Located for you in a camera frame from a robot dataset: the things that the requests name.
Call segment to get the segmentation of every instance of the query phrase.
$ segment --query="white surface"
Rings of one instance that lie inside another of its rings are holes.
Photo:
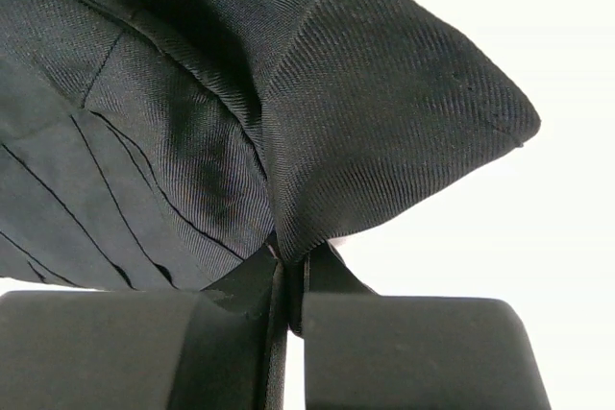
[[[415,1],[475,41],[543,127],[525,148],[338,248],[385,295],[508,301],[553,409],[615,409],[614,1]],[[0,293],[32,286],[5,279]],[[302,347],[291,337],[287,410],[305,408]]]

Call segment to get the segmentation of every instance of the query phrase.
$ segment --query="black fabric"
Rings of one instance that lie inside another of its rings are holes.
[[[296,264],[540,125],[411,0],[0,0],[0,43],[5,277],[203,288],[272,231]]]

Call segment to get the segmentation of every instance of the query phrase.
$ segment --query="black garment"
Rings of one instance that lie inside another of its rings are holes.
[[[202,288],[298,262],[531,138],[411,0],[0,0],[0,275]]]

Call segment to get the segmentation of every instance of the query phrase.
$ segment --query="white background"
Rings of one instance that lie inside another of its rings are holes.
[[[615,0],[415,1],[528,94],[542,130],[336,246],[384,295],[508,301],[553,409],[615,410]],[[26,286],[1,280],[0,293]],[[287,410],[305,408],[302,347],[290,337]]]

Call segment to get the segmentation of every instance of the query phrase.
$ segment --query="textured black cloth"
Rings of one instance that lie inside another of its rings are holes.
[[[299,263],[540,120],[411,0],[0,0],[0,276],[203,288]]]

